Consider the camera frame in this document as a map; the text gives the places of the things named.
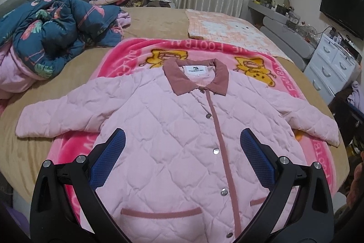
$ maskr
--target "chest of drawers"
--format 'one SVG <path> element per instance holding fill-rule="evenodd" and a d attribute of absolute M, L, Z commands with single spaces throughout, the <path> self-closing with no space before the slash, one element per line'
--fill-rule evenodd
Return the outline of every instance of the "chest of drawers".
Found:
<path fill-rule="evenodd" d="M 304 71 L 327 104 L 359 73 L 359 65 L 354 57 L 325 34 Z"/>

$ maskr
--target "beige bed sheet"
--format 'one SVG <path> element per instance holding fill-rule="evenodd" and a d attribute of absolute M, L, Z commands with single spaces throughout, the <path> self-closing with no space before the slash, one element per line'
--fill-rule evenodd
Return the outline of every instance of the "beige bed sheet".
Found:
<path fill-rule="evenodd" d="M 188 19 L 184 10 L 169 8 L 127 8 L 132 25 L 125 30 L 125 38 L 188 38 Z M 92 72 L 109 51 L 104 48 L 86 50 L 69 62 L 59 76 L 51 81 L 38 82 L 27 92 L 16 94 L 0 117 L 0 171 L 12 187 L 28 202 L 32 199 L 34 184 L 42 162 L 52 144 L 51 139 L 18 139 L 15 127 L 26 105 L 59 98 L 86 83 Z M 319 93 L 304 74 L 291 62 L 278 58 L 294 78 L 307 100 L 321 112 L 332 117 Z M 330 147 L 334 156 L 337 183 L 342 184 L 349 172 L 344 145 Z"/>

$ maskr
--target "jacket collar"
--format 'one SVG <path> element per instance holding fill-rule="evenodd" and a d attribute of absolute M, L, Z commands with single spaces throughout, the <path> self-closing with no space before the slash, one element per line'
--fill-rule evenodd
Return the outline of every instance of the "jacket collar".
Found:
<path fill-rule="evenodd" d="M 203 65 L 215 67 L 215 78 L 206 87 L 199 87 L 191 81 L 179 67 L 189 65 Z M 180 60 L 177 58 L 169 58 L 163 63 L 163 71 L 174 94 L 177 96 L 191 92 L 197 88 L 203 90 L 208 89 L 216 94 L 225 96 L 229 84 L 229 71 L 225 64 L 217 59 L 192 61 Z"/>

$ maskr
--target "television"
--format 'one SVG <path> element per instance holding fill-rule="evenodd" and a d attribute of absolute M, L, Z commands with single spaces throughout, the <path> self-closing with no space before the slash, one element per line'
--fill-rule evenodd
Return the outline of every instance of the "television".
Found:
<path fill-rule="evenodd" d="M 364 40 L 364 0 L 322 0 L 320 11 Z"/>

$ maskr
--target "size tag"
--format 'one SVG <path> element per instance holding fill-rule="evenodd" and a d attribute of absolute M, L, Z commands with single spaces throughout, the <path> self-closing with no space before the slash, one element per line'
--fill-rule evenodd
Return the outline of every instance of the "size tag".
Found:
<path fill-rule="evenodd" d="M 194 76 L 200 76 L 202 74 L 207 74 L 207 67 L 203 65 L 191 65 L 191 66 L 183 66 L 185 69 L 185 73 Z"/>

